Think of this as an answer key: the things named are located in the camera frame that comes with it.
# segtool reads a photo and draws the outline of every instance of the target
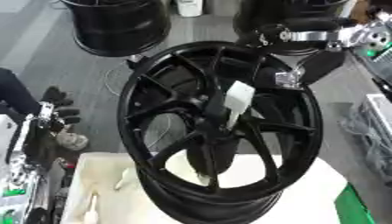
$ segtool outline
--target concrete floor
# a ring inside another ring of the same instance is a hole
[[[105,73],[118,67],[122,59],[100,58],[80,50],[72,38],[70,14],[67,10],[54,9],[47,0],[2,4],[12,5],[0,6],[0,66],[13,69],[37,97],[49,85],[62,87],[82,109],[84,120],[77,131],[90,137],[89,150],[121,151],[116,128],[117,97],[103,83]],[[235,41],[229,16],[234,8],[225,7],[215,15],[196,18],[173,15],[168,39],[147,54],[197,40]],[[120,66],[112,75],[115,77],[110,79],[110,84],[120,91],[130,71]],[[367,168],[361,147],[338,125],[352,104],[360,102],[367,93],[377,92],[368,72],[348,56],[345,66],[311,88],[318,97],[325,121],[320,157],[355,185],[376,223],[392,223],[389,211],[392,190]]]

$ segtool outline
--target person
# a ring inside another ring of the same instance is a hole
[[[49,87],[41,101],[50,102],[54,104],[55,108],[67,107],[74,103],[72,100],[67,99],[67,94],[61,92],[57,87]],[[34,99],[27,87],[12,71],[4,68],[0,68],[0,102],[3,103],[0,107],[0,114],[7,114],[14,120],[20,120],[21,116],[24,118],[29,114],[37,116],[41,110],[41,104]],[[66,114],[62,116],[66,123],[78,123],[81,120],[77,116],[79,110],[59,109],[59,113],[64,111],[66,111]],[[83,135],[70,133],[71,127],[68,124],[64,129],[55,133],[57,144],[72,151],[83,150],[88,145],[88,138]]]

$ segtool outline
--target black alloy wheel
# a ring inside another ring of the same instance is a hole
[[[121,93],[118,128],[144,190],[161,210],[186,224],[250,223],[306,173],[319,154],[322,116],[307,86],[275,85],[275,73],[290,70],[271,55],[218,41],[175,46],[136,68]],[[251,108],[229,130],[223,99],[234,81],[256,92]],[[144,135],[161,115],[177,116],[185,134],[152,153]],[[265,133],[276,136],[282,165],[273,159]],[[221,187],[219,174],[232,165],[240,141],[260,156],[265,177],[249,185]],[[180,151],[186,151],[197,173],[209,177],[207,185],[166,169],[166,162]]]

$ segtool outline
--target white sponge block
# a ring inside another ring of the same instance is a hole
[[[225,107],[241,115],[252,103],[254,94],[254,87],[237,80],[226,93]]]

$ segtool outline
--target white tray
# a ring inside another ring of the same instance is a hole
[[[192,168],[184,163],[185,156],[177,155],[168,163],[168,169],[190,181],[198,181]],[[120,192],[113,186],[127,167],[134,167],[128,154],[88,153],[80,157],[61,224],[82,223],[89,198],[93,192],[100,196],[98,211],[100,224],[175,224],[179,223],[160,211],[147,197],[136,174],[130,185]],[[240,186],[257,179],[243,175],[258,171],[263,175],[263,163],[256,155],[238,155],[233,169],[220,175],[224,186]],[[331,166],[317,159],[311,169],[289,187],[277,204],[261,219],[260,224],[338,224],[333,204],[347,182]]]

